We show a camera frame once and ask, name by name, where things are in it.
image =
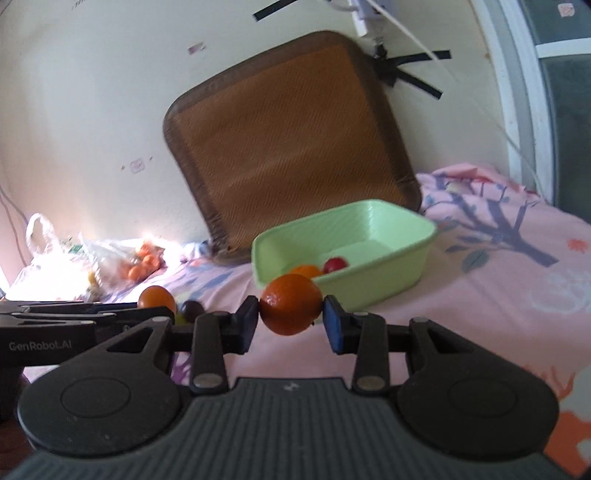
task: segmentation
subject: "light green container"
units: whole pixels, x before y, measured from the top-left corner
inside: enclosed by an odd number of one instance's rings
[[[252,244],[259,288],[303,264],[322,269],[331,257],[349,267],[316,277],[326,295],[358,311],[385,300],[421,278],[435,224],[392,203],[363,200],[300,218],[261,233]]]

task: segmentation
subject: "bed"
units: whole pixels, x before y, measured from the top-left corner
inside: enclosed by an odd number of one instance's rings
[[[546,380],[561,410],[547,453],[580,475],[591,463],[591,226],[486,168],[462,164],[418,177],[423,212],[439,235],[422,280],[370,310],[402,325],[429,317]],[[109,301],[137,300],[149,284],[208,310],[234,311],[260,293],[249,264],[219,267],[196,258]],[[188,360],[178,354],[178,383],[188,380]],[[322,325],[280,337],[262,322],[248,354],[226,356],[230,380],[348,380],[353,362],[332,354]],[[38,373],[27,371],[30,378]],[[394,383],[407,378],[403,355],[391,354],[391,376]]]

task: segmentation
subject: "tangerine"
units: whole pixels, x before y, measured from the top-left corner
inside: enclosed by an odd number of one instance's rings
[[[177,313],[177,303],[168,290],[159,285],[151,285],[139,296],[138,307],[149,309],[150,307],[168,307],[174,314]]]
[[[142,260],[142,265],[146,267],[150,273],[154,273],[160,269],[160,257],[157,255],[148,254]]]
[[[154,246],[152,245],[152,242],[144,242],[141,247],[136,249],[136,252],[138,257],[143,260],[146,255],[154,253]]]
[[[290,273],[303,275],[306,278],[316,278],[322,275],[322,270],[316,265],[299,265],[298,267],[292,268]]]
[[[141,264],[131,267],[129,269],[129,273],[127,274],[127,278],[135,283],[144,281],[146,277],[148,277],[148,271]]]
[[[267,285],[259,300],[261,319],[278,335],[306,330],[322,312],[322,292],[300,274],[288,273]]]

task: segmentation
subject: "plastic bag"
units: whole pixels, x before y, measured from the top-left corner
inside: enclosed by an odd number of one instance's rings
[[[80,236],[82,248],[90,263],[102,294],[111,294],[131,288],[144,281],[163,266],[163,249],[149,242],[140,242],[137,248],[116,240],[91,241]]]
[[[41,242],[34,239],[36,224],[41,226]],[[27,225],[27,248],[33,255],[8,290],[8,300],[82,300],[89,286],[90,263],[83,254],[70,253],[58,239],[52,223],[36,213]]]

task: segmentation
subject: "screw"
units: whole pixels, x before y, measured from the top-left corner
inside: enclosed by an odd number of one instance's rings
[[[386,382],[377,375],[366,375],[357,379],[357,386],[366,392],[377,392],[386,386]]]
[[[223,382],[223,378],[218,374],[205,373],[199,374],[193,378],[193,385],[197,388],[216,388]]]

